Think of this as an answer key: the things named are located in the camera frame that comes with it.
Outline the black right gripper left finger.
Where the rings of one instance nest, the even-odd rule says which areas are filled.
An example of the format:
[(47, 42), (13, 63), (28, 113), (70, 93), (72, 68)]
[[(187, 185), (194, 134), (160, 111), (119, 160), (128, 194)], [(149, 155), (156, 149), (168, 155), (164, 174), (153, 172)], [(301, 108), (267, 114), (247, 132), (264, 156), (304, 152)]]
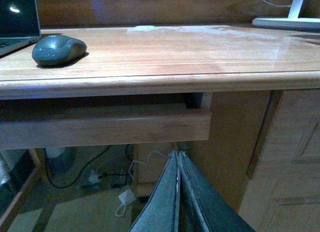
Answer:
[(129, 231), (178, 231), (181, 195), (178, 153), (172, 152), (149, 200)]

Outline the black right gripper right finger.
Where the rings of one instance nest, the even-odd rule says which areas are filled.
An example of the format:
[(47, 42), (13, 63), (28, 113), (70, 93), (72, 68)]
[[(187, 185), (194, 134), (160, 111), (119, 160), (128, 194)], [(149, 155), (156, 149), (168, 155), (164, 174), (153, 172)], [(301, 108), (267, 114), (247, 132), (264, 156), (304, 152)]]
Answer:
[(184, 152), (179, 154), (179, 166), (182, 202), (180, 231), (254, 231)]

